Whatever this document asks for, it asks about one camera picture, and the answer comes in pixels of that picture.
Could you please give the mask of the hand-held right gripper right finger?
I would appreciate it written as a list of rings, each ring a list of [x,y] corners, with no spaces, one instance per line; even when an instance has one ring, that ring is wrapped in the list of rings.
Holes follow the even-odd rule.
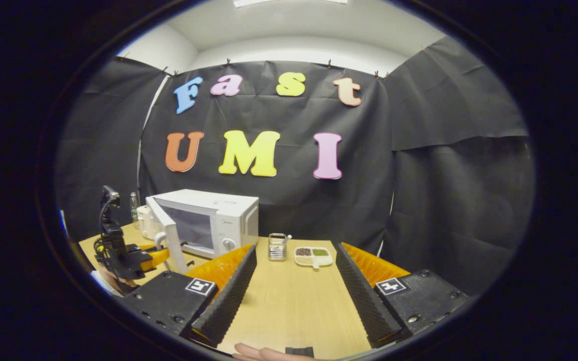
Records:
[[[470,298],[431,270],[408,272],[345,243],[337,268],[373,348],[429,329]]]

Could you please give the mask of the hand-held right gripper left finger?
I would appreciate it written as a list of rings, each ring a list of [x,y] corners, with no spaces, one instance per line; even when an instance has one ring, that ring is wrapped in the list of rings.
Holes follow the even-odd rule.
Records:
[[[257,267],[254,245],[245,245],[187,274],[163,271],[116,301],[165,332],[209,347],[222,343]]]

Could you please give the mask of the white microwave oven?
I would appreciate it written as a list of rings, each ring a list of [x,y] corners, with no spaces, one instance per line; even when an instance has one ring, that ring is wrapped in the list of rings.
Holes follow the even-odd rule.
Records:
[[[257,197],[184,189],[149,196],[146,206],[177,273],[188,271],[187,253],[213,260],[254,244],[259,235]]]

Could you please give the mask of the white kettle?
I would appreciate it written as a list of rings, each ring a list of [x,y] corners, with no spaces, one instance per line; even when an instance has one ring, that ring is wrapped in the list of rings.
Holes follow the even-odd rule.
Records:
[[[137,226],[141,235],[147,239],[153,240],[156,233],[153,213],[148,205],[140,206],[136,209]]]

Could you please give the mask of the white divided spice dish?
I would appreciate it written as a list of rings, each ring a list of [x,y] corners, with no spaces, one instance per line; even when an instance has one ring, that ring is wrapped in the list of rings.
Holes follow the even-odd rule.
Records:
[[[298,247],[294,251],[294,262],[301,267],[319,269],[332,265],[334,258],[324,247]]]

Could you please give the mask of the clear jar with spoon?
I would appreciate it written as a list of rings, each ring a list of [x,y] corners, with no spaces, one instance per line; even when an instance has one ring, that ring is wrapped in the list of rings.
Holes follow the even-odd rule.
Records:
[[[271,233],[268,238],[267,256],[270,261],[284,261],[287,257],[287,243],[292,235]]]

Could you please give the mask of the long ceiling light panel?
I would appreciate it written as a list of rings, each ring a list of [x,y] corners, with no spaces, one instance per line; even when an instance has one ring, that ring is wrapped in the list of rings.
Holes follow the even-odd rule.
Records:
[[[320,2],[333,3],[338,5],[347,5],[350,0],[232,0],[236,8],[243,8],[247,6],[254,6],[262,3],[298,3],[298,2]]]

